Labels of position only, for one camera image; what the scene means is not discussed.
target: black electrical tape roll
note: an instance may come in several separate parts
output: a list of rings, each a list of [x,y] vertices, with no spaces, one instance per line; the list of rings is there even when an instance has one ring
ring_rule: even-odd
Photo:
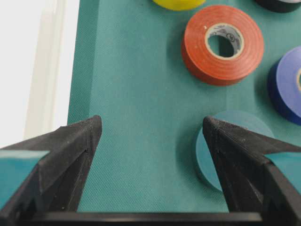
[[[301,6],[298,0],[255,0],[262,7],[277,13],[288,13]]]

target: white background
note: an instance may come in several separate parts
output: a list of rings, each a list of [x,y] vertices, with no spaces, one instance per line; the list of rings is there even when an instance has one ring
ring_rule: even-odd
[[[1,1],[0,148],[67,123],[79,0],[58,1],[65,1],[60,15],[57,0]],[[55,52],[47,52],[49,40]],[[44,62],[43,53],[49,55]],[[50,89],[49,79],[55,81]]]

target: electrical tape roll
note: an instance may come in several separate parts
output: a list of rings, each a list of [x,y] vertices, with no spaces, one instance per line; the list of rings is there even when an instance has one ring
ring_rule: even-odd
[[[232,57],[215,54],[208,39],[227,38]],[[208,84],[227,86],[241,81],[260,64],[264,53],[262,33],[256,22],[237,8],[206,7],[188,22],[182,42],[182,58],[191,74]]]
[[[301,6],[301,0],[255,0],[262,7],[277,13],[288,13]]]
[[[268,92],[278,113],[301,125],[301,46],[286,53],[271,68]]]
[[[202,5],[206,0],[153,0],[158,5],[173,10],[190,10]]]
[[[243,111],[224,111],[213,117],[244,127],[252,132],[274,138],[274,135],[268,126],[250,113]],[[195,168],[197,174],[204,182],[215,187],[217,190],[222,191],[202,128],[198,134],[195,154]]]

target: fabric texture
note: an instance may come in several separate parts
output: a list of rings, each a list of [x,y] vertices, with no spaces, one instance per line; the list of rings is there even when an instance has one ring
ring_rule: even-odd
[[[181,56],[187,22],[213,4],[246,12],[265,39],[257,70],[228,87],[191,76]],[[242,110],[301,145],[301,127],[273,109],[266,89],[270,67],[300,45],[300,21],[299,10],[276,14],[252,0],[208,0],[181,12],[151,0],[82,0],[68,121],[99,114],[103,136],[79,211],[227,211],[223,194],[193,168],[198,131],[207,115]]]

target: red electrical tape roll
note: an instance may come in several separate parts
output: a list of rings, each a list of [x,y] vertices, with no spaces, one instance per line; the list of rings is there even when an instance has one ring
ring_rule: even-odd
[[[230,40],[234,56],[216,55],[209,37],[220,35]],[[262,33],[253,19],[229,6],[209,6],[188,22],[182,42],[182,57],[188,70],[200,80],[227,86],[239,82],[259,65],[264,52]]]

